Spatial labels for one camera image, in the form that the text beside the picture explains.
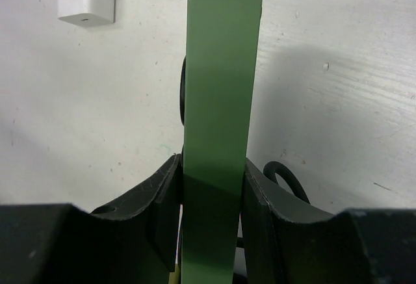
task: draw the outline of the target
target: green rectangular object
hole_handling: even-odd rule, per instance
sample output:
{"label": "green rectangular object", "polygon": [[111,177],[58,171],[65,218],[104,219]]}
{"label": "green rectangular object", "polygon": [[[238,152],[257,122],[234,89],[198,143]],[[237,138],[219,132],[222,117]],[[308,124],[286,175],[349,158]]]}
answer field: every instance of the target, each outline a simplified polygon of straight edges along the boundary
{"label": "green rectangular object", "polygon": [[262,0],[188,0],[182,284],[231,284]]}

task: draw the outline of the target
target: green block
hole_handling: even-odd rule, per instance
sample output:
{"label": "green block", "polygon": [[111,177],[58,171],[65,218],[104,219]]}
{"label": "green block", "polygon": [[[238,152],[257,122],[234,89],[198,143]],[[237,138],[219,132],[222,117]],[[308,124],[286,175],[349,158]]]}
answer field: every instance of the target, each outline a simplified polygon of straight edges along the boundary
{"label": "green block", "polygon": [[182,284],[231,284],[262,0],[188,0]]}

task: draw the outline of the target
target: cable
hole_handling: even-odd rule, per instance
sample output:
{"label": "cable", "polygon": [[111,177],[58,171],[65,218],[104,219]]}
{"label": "cable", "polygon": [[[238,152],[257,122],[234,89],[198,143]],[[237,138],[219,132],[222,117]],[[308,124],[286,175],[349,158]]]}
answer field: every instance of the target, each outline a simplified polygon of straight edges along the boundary
{"label": "cable", "polygon": [[278,174],[291,188],[293,195],[297,198],[301,199],[302,201],[310,204],[311,202],[307,198],[304,188],[300,184],[298,178],[280,162],[268,162],[263,169],[263,173],[266,177],[268,177],[271,181],[278,183],[276,178],[276,174]]}

